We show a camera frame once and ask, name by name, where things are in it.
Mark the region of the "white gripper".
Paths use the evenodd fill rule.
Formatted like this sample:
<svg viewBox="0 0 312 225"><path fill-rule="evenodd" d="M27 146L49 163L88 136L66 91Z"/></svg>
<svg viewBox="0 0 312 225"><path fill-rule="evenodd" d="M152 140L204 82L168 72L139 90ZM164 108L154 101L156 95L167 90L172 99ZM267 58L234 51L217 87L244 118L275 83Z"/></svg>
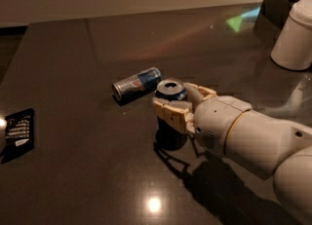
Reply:
<svg viewBox="0 0 312 225"><path fill-rule="evenodd" d="M153 98L156 116L175 131L195 132L197 142L205 150L223 156L231 128L252 106L233 96L216 96L216 91L206 87L192 83L184 86L187 101Z"/></svg>

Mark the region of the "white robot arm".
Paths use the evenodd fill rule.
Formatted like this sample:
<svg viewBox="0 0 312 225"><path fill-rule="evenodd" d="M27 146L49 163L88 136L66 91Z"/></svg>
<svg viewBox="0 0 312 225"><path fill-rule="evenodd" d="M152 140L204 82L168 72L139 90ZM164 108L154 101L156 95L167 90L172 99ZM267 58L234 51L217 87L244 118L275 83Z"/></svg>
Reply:
<svg viewBox="0 0 312 225"><path fill-rule="evenodd" d="M312 129L275 119L230 95L177 79L158 83L153 106L174 131L261 179L271 177L282 207L312 224Z"/></svg>

